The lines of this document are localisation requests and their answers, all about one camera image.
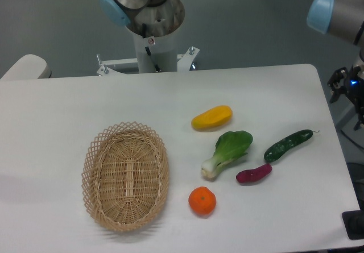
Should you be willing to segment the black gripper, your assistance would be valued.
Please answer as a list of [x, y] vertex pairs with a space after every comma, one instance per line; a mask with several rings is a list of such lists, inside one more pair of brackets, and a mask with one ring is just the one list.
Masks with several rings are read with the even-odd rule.
[[346, 94], [348, 100], [354, 105], [358, 121], [353, 127], [354, 131], [363, 128], [363, 65], [335, 70], [327, 85], [330, 87], [330, 103], [338, 101], [340, 95]]

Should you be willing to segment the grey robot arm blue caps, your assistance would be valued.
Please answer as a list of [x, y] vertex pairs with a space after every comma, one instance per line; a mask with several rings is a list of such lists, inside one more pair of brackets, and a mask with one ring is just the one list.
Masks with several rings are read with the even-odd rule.
[[352, 66], [335, 70], [328, 80], [328, 86], [330, 103], [344, 95], [352, 104], [335, 125], [336, 129], [342, 129], [353, 115], [358, 118], [354, 130], [363, 128], [363, 0], [313, 0], [307, 25], [360, 48]]

